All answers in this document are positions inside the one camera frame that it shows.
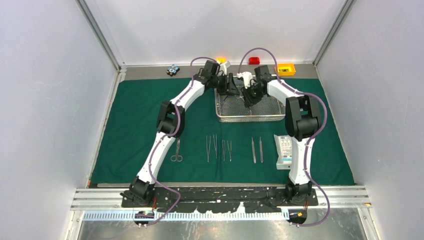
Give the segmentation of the steel scissors blade pair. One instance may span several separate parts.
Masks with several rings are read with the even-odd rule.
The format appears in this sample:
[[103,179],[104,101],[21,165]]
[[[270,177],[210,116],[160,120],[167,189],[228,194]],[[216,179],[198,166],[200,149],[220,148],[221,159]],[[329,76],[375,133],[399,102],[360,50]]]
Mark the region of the steel scissors blade pair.
[[171,156],[170,160],[172,162],[182,162],[183,157],[180,155],[180,145],[181,145],[181,139],[178,137],[176,140],[176,148],[175,148],[175,154]]

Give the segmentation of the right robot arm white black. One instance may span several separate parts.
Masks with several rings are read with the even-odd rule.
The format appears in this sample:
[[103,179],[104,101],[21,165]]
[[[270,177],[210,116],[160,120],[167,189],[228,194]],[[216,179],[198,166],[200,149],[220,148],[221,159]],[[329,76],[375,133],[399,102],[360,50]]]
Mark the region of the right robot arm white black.
[[312,146],[323,124],[319,101],[273,76],[266,65],[255,68],[254,73],[237,73],[236,77],[243,81],[241,94],[246,107],[254,106],[265,95],[285,103],[285,130],[291,138],[292,160],[284,198],[291,205],[299,205],[312,193]]

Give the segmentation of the thin steel tweezers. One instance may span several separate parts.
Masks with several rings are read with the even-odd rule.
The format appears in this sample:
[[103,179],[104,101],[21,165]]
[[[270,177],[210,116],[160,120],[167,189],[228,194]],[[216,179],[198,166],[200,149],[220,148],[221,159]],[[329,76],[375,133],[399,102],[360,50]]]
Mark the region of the thin steel tweezers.
[[231,141],[227,141],[227,149],[228,149],[228,156],[229,156],[229,161],[232,161],[232,142]]

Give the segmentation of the metal mesh tray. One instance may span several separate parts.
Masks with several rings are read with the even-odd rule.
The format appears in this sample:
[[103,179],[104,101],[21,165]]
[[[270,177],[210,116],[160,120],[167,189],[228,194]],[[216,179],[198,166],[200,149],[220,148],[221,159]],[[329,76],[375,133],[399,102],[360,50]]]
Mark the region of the metal mesh tray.
[[214,90],[215,113],[222,123],[273,122],[285,117],[285,106],[272,96],[263,96],[255,105],[246,107],[241,94],[226,95]]

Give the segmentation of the white paper packet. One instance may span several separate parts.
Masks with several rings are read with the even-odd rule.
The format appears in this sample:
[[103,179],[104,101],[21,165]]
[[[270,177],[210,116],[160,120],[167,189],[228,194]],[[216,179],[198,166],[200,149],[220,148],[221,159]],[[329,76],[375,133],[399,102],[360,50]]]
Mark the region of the white paper packet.
[[277,170],[290,170],[292,165],[292,138],[289,135],[274,135],[278,159]]

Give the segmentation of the steel spatula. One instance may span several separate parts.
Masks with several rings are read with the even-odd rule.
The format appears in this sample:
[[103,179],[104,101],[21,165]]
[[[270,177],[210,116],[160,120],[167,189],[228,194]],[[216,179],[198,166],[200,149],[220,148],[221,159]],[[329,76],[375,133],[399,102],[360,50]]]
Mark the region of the steel spatula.
[[216,134],[213,135],[213,143],[214,143],[214,151],[215,151],[215,159],[218,159],[218,136]]

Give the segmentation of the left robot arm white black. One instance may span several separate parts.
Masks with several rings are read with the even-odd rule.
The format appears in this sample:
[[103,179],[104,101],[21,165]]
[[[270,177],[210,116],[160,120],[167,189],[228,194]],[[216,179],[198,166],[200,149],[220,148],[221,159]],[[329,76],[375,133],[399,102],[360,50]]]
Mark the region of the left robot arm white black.
[[225,85],[230,62],[209,57],[204,59],[204,67],[191,77],[188,85],[176,97],[161,103],[153,146],[129,188],[120,194],[123,208],[150,206],[155,197],[155,187],[164,186],[157,180],[158,173],[170,147],[184,131],[186,110],[208,89]]

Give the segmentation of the long steel forceps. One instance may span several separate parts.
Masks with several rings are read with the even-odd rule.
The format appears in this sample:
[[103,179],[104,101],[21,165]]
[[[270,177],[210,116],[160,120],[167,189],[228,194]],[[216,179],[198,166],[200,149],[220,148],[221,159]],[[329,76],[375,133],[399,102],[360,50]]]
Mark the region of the long steel forceps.
[[211,140],[212,140],[212,137],[210,135],[209,136],[206,136],[206,157],[207,157],[207,163],[210,162]]

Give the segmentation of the steel scalpel handle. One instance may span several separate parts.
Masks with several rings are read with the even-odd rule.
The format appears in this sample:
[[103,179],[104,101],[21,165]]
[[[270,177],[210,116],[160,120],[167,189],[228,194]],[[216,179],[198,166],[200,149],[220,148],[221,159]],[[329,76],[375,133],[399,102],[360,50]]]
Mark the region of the steel scalpel handle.
[[256,158],[256,148],[255,148],[255,141],[254,138],[251,138],[251,149],[252,149],[252,159],[253,159],[253,163],[256,164],[257,163],[257,158]]
[[264,155],[263,155],[263,142],[262,137],[259,137],[259,152],[260,152],[260,162],[264,162]]

